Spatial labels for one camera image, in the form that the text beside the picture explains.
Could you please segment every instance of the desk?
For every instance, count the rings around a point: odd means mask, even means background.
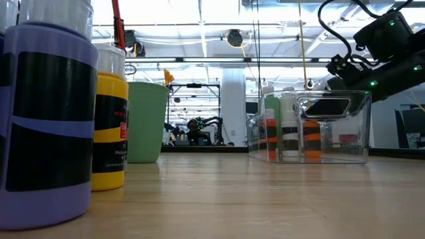
[[[129,165],[65,224],[1,239],[423,238],[425,161],[283,165],[247,154],[164,153]]]

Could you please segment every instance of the cup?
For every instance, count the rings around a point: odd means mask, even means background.
[[[161,152],[168,88],[129,82],[128,163],[154,163]]]

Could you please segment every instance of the white pillar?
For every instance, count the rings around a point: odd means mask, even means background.
[[[230,141],[244,147],[246,141],[246,83],[243,68],[223,69],[221,80],[221,117]],[[224,143],[228,140],[223,129]]]

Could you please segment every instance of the wooden table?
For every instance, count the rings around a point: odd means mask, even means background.
[[[425,238],[425,161],[283,165],[247,154],[162,154],[129,165],[70,222],[1,239]]]

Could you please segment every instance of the transparent container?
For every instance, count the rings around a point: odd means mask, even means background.
[[[0,0],[0,34],[4,35],[8,27],[16,25],[18,0]]]
[[[19,24],[21,23],[50,23],[73,30],[92,40],[92,1],[22,0],[19,15]]]
[[[95,44],[99,50],[98,72],[110,73],[126,80],[126,53],[107,43]]]
[[[268,105],[270,98],[280,101],[277,116],[276,107]],[[260,108],[247,122],[250,156],[275,163],[367,162],[369,92],[271,92],[262,96]],[[280,130],[276,129],[277,121]],[[278,132],[282,134],[280,141],[276,140]]]

